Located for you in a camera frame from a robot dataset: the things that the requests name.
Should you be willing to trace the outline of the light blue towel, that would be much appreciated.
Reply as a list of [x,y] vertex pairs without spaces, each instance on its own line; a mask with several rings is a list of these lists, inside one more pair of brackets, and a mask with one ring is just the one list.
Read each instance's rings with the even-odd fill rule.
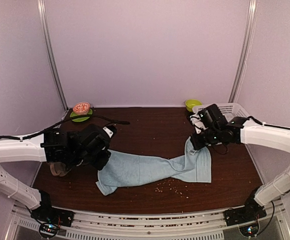
[[172,159],[110,151],[108,163],[97,173],[96,186],[104,195],[118,188],[137,187],[174,178],[187,183],[212,181],[212,158],[207,147],[195,150],[186,140],[184,154]]

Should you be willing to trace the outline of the white perforated plastic basket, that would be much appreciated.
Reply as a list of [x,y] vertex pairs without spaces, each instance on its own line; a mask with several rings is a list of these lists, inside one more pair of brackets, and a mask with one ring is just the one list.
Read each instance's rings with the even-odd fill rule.
[[197,119],[222,120],[223,118],[229,121],[234,117],[246,118],[250,115],[240,104],[234,102],[197,105],[192,110],[193,114],[188,117],[190,121]]

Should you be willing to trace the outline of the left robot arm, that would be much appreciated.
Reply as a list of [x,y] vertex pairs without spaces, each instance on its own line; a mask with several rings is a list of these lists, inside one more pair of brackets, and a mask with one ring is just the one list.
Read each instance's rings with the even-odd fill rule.
[[0,137],[0,192],[24,204],[46,222],[57,217],[49,194],[31,188],[11,176],[1,166],[11,162],[48,163],[52,174],[64,176],[75,167],[91,165],[101,170],[111,153],[109,145],[117,129],[113,125],[88,125],[81,131],[63,131],[59,128],[33,136]]

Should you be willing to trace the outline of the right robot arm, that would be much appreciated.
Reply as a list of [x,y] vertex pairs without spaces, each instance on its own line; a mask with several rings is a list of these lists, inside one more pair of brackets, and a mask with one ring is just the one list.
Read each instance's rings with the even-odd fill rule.
[[[190,121],[196,129],[191,135],[194,149],[230,143],[258,145],[290,153],[290,127],[268,124],[253,116],[227,120],[217,104],[194,106]],[[241,217],[251,221],[265,205],[290,191],[290,167],[272,181],[254,190],[241,209]]]

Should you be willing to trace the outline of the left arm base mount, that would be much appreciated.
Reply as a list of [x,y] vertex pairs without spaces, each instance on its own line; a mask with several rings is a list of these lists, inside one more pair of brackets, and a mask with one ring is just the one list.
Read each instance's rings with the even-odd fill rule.
[[51,205],[48,193],[40,190],[39,207],[30,210],[30,216],[39,224],[38,233],[43,239],[51,239],[60,231],[60,227],[71,227],[74,212],[55,208]]

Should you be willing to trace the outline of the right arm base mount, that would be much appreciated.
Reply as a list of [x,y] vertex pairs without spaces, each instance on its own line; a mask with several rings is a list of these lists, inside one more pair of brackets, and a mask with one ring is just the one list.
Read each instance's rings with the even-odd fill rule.
[[253,199],[246,200],[244,206],[229,208],[223,212],[226,225],[238,226],[242,236],[256,237],[261,232],[259,220],[267,216],[266,210]]

